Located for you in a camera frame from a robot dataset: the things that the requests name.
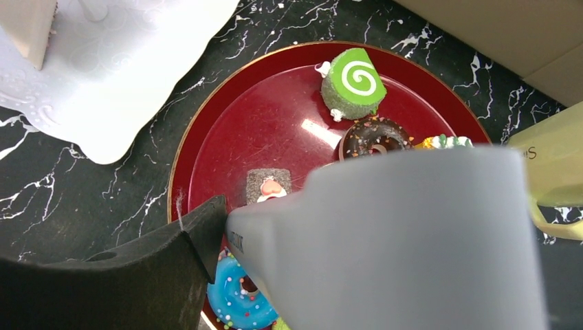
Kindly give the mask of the white three-tier dessert stand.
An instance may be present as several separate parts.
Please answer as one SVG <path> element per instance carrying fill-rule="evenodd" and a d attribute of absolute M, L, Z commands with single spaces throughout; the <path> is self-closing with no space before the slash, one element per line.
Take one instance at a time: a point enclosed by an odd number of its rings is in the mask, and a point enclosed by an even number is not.
<path fill-rule="evenodd" d="M 1 27 L 1 106 L 35 131 L 118 161 L 236 1 L 57 1 L 42 70 Z"/>

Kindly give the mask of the strawberry chocolate cake slice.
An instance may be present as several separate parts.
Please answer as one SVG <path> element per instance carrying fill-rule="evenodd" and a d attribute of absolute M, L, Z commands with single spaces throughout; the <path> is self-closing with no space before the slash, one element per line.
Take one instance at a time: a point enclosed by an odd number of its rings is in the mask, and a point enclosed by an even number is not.
<path fill-rule="evenodd" d="M 57 0 L 1 2 L 1 27 L 22 57 L 42 70 Z"/>

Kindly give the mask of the chocolate roll with cherry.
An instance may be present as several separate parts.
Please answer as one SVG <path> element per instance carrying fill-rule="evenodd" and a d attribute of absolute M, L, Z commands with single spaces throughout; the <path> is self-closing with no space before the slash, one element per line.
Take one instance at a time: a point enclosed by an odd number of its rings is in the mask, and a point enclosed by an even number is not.
<path fill-rule="evenodd" d="M 256 168 L 246 177 L 246 204 L 256 204 L 292 192 L 290 171 L 283 168 Z"/>

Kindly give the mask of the red round tray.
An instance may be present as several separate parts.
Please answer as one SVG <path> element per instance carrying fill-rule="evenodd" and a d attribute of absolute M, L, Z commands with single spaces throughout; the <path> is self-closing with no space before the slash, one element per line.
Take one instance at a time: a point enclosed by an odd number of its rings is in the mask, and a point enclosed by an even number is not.
<path fill-rule="evenodd" d="M 240 68 L 199 106 L 177 147 L 168 183 L 169 221 L 213 195 L 229 208 L 246 203 L 245 181 L 255 168 L 284 168 L 300 190 L 313 169 L 338 160 L 352 121 L 333 121 L 322 101 L 316 66 L 352 48 L 319 41 L 279 49 Z M 387 97 L 378 115 L 414 143 L 445 134 L 490 143 L 473 112 L 427 69 L 388 50 L 366 46 Z"/>

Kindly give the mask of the metal tongs with white handle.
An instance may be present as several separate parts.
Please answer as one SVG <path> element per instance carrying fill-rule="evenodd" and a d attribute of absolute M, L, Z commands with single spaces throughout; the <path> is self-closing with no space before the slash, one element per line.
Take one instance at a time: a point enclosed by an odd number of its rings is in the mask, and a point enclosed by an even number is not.
<path fill-rule="evenodd" d="M 521 154 L 401 151 L 322 167 L 226 234 L 292 329 L 548 329 Z"/>

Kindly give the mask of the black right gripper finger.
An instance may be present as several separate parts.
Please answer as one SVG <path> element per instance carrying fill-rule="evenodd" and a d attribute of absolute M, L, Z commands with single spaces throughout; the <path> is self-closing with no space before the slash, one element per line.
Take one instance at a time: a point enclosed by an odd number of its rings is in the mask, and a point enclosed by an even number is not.
<path fill-rule="evenodd" d="M 2 329 L 197 329 L 226 199 L 84 261 L 1 259 Z"/>

